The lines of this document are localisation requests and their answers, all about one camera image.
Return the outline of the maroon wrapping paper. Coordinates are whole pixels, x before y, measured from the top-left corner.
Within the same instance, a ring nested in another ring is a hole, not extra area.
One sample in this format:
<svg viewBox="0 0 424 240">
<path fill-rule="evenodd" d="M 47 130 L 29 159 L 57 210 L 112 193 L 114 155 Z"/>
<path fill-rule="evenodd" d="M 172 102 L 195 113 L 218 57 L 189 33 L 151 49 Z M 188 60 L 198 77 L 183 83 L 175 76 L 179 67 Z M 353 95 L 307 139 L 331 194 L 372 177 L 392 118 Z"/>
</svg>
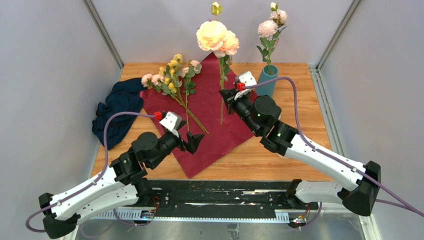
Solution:
<svg viewBox="0 0 424 240">
<path fill-rule="evenodd" d="M 188 97 L 193 113 L 186 132 L 204 134 L 195 154 L 175 150 L 148 174 L 153 179 L 276 180 L 278 156 L 236 115 L 221 116 L 219 62 L 211 53 L 193 78 L 196 92 Z"/>
</svg>

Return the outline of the pink yellow flower bunch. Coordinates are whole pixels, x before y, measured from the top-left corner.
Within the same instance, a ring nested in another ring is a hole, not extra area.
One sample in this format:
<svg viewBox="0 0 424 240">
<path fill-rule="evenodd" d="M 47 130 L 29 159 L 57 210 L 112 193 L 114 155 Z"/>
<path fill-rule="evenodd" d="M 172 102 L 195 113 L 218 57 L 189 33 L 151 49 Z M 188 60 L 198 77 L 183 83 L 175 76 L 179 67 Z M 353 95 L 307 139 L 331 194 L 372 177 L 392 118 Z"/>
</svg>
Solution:
<svg viewBox="0 0 424 240">
<path fill-rule="evenodd" d="M 160 67 L 158 74 L 146 73 L 141 77 L 141 84 L 157 93 L 170 96 L 185 109 L 186 118 L 192 118 L 202 131 L 208 130 L 189 109 L 189 96 L 196 93 L 193 78 L 201 73 L 202 64 L 197 60 L 183 62 L 183 56 L 177 53 L 165 67 Z"/>
</svg>

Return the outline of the peach flower stem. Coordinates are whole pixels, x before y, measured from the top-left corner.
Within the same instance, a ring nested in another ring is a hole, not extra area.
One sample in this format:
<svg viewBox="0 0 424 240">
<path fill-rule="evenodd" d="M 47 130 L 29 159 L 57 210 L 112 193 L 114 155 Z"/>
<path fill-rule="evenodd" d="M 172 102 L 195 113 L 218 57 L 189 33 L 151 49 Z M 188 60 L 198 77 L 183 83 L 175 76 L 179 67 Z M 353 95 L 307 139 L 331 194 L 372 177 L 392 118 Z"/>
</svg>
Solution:
<svg viewBox="0 0 424 240">
<path fill-rule="evenodd" d="M 228 81 L 228 73 L 232 64 L 233 56 L 238 52 L 240 41 L 236 34 L 218 20 L 219 14 L 223 12 L 222 6 L 218 2 L 213 2 L 210 12 L 215 16 L 214 20 L 203 22 L 196 31 L 198 46 L 203 51 L 212 52 L 218 59 L 219 85 L 220 89 L 225 88 Z"/>
</svg>

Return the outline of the pink flower stem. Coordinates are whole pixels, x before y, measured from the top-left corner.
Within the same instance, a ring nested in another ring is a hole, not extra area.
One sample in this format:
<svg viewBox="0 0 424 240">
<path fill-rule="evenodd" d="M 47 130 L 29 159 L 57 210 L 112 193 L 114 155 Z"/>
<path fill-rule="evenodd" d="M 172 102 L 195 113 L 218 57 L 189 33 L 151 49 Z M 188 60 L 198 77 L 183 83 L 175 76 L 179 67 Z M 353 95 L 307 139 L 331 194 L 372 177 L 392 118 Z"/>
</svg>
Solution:
<svg viewBox="0 0 424 240">
<path fill-rule="evenodd" d="M 287 28 L 288 14 L 285 10 L 279 8 L 278 2 L 271 2 L 269 5 L 271 13 L 269 19 L 262 22 L 257 29 L 261 46 L 257 45 L 262 61 L 267 63 L 265 73 L 275 75 L 271 70 L 271 55 L 275 51 L 281 37 L 282 31 Z"/>
</svg>

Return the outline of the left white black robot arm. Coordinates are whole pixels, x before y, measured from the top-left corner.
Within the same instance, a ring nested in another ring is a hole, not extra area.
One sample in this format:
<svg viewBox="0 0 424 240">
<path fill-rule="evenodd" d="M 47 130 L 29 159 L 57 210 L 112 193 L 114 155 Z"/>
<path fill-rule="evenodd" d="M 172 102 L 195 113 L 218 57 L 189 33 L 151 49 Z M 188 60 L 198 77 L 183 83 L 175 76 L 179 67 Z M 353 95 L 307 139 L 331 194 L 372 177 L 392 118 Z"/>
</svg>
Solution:
<svg viewBox="0 0 424 240">
<path fill-rule="evenodd" d="M 174 149 L 194 154 L 204 134 L 187 132 L 184 140 L 179 133 L 166 130 L 161 137 L 144 132 L 98 174 L 60 194 L 39 196 L 43 209 L 43 226 L 50 239 L 73 232 L 86 220 L 123 206 L 154 202 L 154 191 L 146 178 L 147 169 L 155 169 Z"/>
</svg>

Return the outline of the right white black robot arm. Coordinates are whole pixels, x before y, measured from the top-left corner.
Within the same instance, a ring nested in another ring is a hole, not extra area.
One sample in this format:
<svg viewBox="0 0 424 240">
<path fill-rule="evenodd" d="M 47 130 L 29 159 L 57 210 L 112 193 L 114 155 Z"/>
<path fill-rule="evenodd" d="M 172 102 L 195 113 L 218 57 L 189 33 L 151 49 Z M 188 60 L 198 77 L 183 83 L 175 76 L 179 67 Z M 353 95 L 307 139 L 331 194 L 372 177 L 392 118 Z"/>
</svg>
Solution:
<svg viewBox="0 0 424 240">
<path fill-rule="evenodd" d="M 285 124 L 279 117 L 281 108 L 268 95 L 250 100 L 246 90 L 219 91 L 229 114 L 237 114 L 260 138 L 271 153 L 302 161 L 330 176 L 333 181 L 294 179 L 285 193 L 292 209 L 311 202 L 343 205 L 350 212 L 368 217 L 375 205 L 381 182 L 381 166 L 344 158 L 303 136 L 300 130 Z"/>
</svg>

